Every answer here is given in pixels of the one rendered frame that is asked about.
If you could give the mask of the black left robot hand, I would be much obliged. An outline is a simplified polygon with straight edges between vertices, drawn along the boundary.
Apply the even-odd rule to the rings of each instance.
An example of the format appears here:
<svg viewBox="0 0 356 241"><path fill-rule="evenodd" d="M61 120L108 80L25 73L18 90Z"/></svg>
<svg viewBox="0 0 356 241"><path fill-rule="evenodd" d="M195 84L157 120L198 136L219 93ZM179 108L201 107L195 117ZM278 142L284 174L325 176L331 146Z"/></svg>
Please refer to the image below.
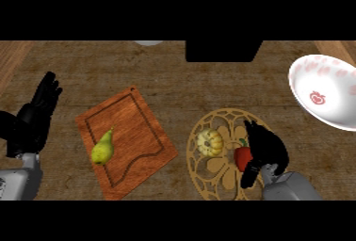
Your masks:
<svg viewBox="0 0 356 241"><path fill-rule="evenodd" d="M34 98L22 105L18 114L0 110L0 138L7 141L7 157L38 153L44 148L61 93L56 75L47 72Z"/></svg>

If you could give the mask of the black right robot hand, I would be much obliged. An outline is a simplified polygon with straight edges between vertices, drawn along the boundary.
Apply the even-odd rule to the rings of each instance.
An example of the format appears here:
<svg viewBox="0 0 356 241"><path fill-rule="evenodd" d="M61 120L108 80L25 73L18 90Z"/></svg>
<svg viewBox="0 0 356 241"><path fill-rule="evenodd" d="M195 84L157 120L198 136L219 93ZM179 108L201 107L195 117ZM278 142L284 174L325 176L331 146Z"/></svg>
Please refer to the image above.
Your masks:
<svg viewBox="0 0 356 241"><path fill-rule="evenodd" d="M251 160L248 161L241 178L241 187L253 187L257 174L264 165L276 165L275 175L281 175L290 164L290 156L278 135L256 121L245 120L248 131Z"/></svg>

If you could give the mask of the red bell pepper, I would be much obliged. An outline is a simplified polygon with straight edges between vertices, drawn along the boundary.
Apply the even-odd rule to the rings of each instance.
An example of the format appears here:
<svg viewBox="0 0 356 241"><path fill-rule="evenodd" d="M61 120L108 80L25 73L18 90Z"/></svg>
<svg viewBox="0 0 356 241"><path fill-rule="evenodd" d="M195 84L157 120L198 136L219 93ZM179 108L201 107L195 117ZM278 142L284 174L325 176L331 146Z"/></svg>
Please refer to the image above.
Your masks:
<svg viewBox="0 0 356 241"><path fill-rule="evenodd" d="M250 146L247 141L242 138L239 139L239 141L242 142L242 146L235 149L233 159L235 159L235 164L239 171L244 172L247 164L253 159L253 157L251 157Z"/></svg>

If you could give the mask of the tan round openwork placemat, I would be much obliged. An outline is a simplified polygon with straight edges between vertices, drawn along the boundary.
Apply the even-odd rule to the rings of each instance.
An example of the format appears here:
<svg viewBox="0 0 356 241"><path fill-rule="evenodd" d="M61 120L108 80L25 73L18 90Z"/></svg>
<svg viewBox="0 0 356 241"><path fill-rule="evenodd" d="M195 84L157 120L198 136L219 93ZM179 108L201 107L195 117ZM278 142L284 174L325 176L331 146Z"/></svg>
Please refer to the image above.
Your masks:
<svg viewBox="0 0 356 241"><path fill-rule="evenodd" d="M261 199L264 187L261 175L257 175L253 187L241 187L244 172L238 169L233 153L250 146L244 121L269 125L245 110L223 108L211 111L198 121L186 144L186 165L195 188L208 201L248 201ZM217 156L207 156L210 142L199 138L205 129L217 131L225 142Z"/></svg>

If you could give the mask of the white bowl with red print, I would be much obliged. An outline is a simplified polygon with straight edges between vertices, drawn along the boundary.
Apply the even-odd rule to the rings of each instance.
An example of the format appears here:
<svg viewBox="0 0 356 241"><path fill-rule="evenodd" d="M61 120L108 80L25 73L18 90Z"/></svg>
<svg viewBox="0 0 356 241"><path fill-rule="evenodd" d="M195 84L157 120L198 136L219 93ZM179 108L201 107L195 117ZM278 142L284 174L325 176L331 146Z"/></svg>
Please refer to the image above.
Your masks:
<svg viewBox="0 0 356 241"><path fill-rule="evenodd" d="M356 132L356 67L332 56L307 55L288 71L300 106L332 127Z"/></svg>

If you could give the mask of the pale yellow ribbed squash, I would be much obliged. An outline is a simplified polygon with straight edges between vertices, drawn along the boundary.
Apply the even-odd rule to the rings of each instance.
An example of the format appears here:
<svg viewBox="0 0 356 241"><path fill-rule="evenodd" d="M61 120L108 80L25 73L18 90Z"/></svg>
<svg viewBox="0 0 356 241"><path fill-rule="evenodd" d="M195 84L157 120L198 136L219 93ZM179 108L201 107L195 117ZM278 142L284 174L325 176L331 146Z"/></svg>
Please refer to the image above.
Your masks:
<svg viewBox="0 0 356 241"><path fill-rule="evenodd" d="M204 156L214 157L223 151L225 140L220 133L207 128L198 133L198 150Z"/></svg>

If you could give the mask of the green pear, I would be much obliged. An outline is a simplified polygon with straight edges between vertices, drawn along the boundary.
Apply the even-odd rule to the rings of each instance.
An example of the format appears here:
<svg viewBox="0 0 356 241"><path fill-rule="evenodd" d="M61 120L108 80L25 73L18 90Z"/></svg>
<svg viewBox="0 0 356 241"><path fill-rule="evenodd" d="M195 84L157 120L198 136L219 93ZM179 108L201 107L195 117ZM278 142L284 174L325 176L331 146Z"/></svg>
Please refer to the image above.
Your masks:
<svg viewBox="0 0 356 241"><path fill-rule="evenodd" d="M99 142L92 149L92 162L95 165L103 165L114 155L112 128L103 134Z"/></svg>

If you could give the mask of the brown wooden cutting board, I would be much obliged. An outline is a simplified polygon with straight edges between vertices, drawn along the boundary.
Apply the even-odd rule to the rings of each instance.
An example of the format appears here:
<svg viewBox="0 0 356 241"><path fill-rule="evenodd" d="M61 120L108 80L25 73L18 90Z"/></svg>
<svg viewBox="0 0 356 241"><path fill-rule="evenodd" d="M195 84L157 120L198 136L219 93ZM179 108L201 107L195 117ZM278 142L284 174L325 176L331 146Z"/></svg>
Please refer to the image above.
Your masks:
<svg viewBox="0 0 356 241"><path fill-rule="evenodd" d="M114 156L105 165L92 167L105 199L121 200L179 155L137 87L86 110L75 123L87 154L114 128Z"/></svg>

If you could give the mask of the black box appliance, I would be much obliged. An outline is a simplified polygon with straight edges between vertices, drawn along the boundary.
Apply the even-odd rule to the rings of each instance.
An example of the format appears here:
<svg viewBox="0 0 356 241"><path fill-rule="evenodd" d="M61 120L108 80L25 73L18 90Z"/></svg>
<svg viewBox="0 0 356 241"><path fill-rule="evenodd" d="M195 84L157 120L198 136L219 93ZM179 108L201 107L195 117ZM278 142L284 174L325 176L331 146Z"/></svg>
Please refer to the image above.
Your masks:
<svg viewBox="0 0 356 241"><path fill-rule="evenodd" d="M261 40L189 40L188 62L251 62Z"/></svg>

